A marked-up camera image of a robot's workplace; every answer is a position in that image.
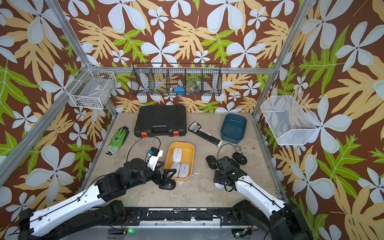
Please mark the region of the black mouse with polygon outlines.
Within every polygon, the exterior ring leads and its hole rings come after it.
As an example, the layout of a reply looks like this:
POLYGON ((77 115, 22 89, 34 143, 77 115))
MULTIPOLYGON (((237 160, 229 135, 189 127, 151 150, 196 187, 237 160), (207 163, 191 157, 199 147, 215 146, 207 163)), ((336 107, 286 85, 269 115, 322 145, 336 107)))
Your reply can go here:
POLYGON ((206 157, 207 164, 211 170, 216 170, 218 168, 216 163, 216 158, 212 155, 206 157))
POLYGON ((174 190, 176 187, 176 182, 174 180, 169 180, 167 183, 165 184, 159 184, 159 188, 161 190, 168 190, 168 191, 171 191, 171 190, 174 190))
POLYGON ((248 159, 241 153, 235 152, 233 153, 233 159, 239 163, 240 165, 245 165, 248 163, 248 159))

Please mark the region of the yellow plastic tray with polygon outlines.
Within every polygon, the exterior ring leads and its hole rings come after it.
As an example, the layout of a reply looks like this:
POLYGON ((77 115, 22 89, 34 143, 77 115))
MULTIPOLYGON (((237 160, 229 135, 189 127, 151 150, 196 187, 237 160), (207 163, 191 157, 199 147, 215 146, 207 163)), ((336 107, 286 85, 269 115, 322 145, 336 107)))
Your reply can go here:
POLYGON ((186 181, 192 175, 195 147, 186 142, 174 142, 170 145, 165 169, 176 169, 172 179, 186 181))

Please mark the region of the teal plastic tray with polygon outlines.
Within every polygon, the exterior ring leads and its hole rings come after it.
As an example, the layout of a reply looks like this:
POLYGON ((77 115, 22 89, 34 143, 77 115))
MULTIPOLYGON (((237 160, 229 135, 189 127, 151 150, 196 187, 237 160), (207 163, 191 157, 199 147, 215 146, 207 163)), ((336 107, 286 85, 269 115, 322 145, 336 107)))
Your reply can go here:
POLYGON ((221 127, 221 139, 223 141, 238 144, 245 136, 247 119, 237 114, 227 114, 221 127))

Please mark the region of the black bit holder strip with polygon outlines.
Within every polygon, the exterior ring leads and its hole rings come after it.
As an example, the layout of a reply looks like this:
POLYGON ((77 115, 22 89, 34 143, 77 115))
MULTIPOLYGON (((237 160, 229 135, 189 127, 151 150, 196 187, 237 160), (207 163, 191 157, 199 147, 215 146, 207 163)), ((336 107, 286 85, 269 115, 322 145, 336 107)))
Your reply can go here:
POLYGON ((216 145, 217 147, 220 147, 223 144, 222 140, 219 140, 219 139, 213 137, 211 133, 204 130, 202 128, 202 126, 200 124, 198 124, 197 122, 193 122, 189 126, 189 131, 191 133, 203 138, 204 140, 216 145))

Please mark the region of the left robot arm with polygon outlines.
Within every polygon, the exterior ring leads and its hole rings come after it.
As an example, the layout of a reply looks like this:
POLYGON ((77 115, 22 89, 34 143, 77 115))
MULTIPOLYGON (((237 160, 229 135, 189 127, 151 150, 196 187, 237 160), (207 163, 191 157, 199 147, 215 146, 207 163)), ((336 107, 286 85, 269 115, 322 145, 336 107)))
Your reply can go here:
POLYGON ((160 171, 135 158, 115 172, 106 174, 86 190, 43 210, 26 209, 20 215, 19 240, 60 240, 73 233, 98 225, 123 221, 126 208, 117 198, 127 190, 153 182, 161 189, 173 190, 175 169, 160 171))

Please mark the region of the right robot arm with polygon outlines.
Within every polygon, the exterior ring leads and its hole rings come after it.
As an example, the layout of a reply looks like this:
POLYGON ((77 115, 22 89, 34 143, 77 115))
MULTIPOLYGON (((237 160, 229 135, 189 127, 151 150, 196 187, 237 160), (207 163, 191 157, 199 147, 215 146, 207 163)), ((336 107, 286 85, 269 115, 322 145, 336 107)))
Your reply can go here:
POLYGON ((217 188, 231 187, 230 191, 237 191, 247 198, 233 206, 237 223, 256 226, 272 240, 314 238, 297 204, 284 202, 269 194, 227 157, 210 161, 209 166, 215 170, 214 183, 217 188))

